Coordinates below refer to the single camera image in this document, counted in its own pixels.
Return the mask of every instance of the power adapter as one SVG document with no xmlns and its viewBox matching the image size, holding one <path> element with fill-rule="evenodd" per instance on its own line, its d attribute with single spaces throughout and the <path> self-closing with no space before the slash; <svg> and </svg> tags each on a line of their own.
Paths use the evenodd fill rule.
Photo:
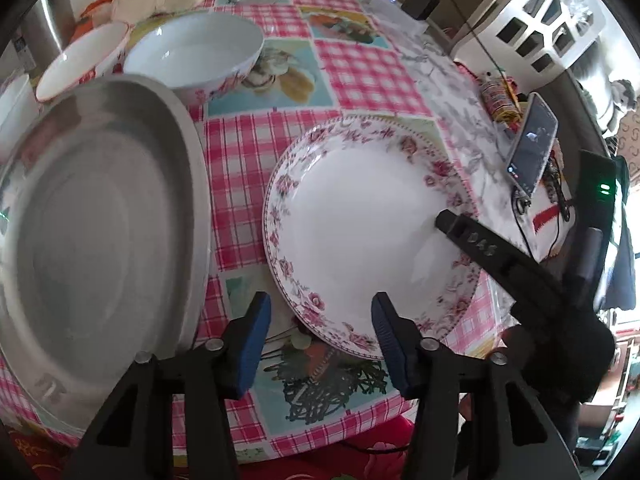
<svg viewBox="0 0 640 480">
<path fill-rule="evenodd" d="M 404 0 L 400 8 L 414 20 L 426 20 L 439 3 L 440 0 Z"/>
</svg>

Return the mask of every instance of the floral plate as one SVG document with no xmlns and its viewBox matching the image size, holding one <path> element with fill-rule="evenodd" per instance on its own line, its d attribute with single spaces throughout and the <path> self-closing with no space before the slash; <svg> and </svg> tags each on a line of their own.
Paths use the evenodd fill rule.
<svg viewBox="0 0 640 480">
<path fill-rule="evenodd" d="M 480 269 L 436 229 L 445 208 L 476 211 L 430 142 L 376 117 L 329 121 L 293 142 L 271 175 L 267 260 L 309 330 L 344 352 L 381 359 L 370 313 L 378 291 L 436 338 L 471 302 Z"/>
</svg>

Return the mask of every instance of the phone screen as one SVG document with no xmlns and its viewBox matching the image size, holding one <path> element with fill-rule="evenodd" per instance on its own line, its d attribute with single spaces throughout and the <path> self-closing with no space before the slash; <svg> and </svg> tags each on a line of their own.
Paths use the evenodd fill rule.
<svg viewBox="0 0 640 480">
<path fill-rule="evenodd" d="M 528 196 L 532 195 L 542 176 L 557 130 L 556 116 L 542 97 L 535 94 L 529 103 L 529 113 L 507 166 L 509 174 Z"/>
</svg>

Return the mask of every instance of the blue gripper pad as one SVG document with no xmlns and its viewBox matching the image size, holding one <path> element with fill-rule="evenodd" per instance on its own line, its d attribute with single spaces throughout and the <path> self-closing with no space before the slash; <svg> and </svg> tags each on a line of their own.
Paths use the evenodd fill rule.
<svg viewBox="0 0 640 480">
<path fill-rule="evenodd" d="M 377 293 L 371 300 L 371 321 L 393 386 L 405 399 L 413 399 L 418 386 L 413 370 L 422 339 L 418 327 L 398 316 L 386 292 Z"/>
<path fill-rule="evenodd" d="M 231 321 L 222 336 L 234 382 L 229 387 L 237 399 L 254 384 L 270 323 L 271 298 L 266 292 L 256 292 L 244 317 Z"/>
</svg>

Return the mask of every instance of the metal basin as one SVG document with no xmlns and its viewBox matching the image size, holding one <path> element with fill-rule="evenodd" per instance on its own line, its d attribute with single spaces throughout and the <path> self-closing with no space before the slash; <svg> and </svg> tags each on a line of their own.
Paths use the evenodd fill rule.
<svg viewBox="0 0 640 480">
<path fill-rule="evenodd" d="M 38 408 L 84 430 L 141 350 L 192 345 L 209 271 L 198 134 L 142 76 L 58 99 L 0 181 L 0 349 Z"/>
</svg>

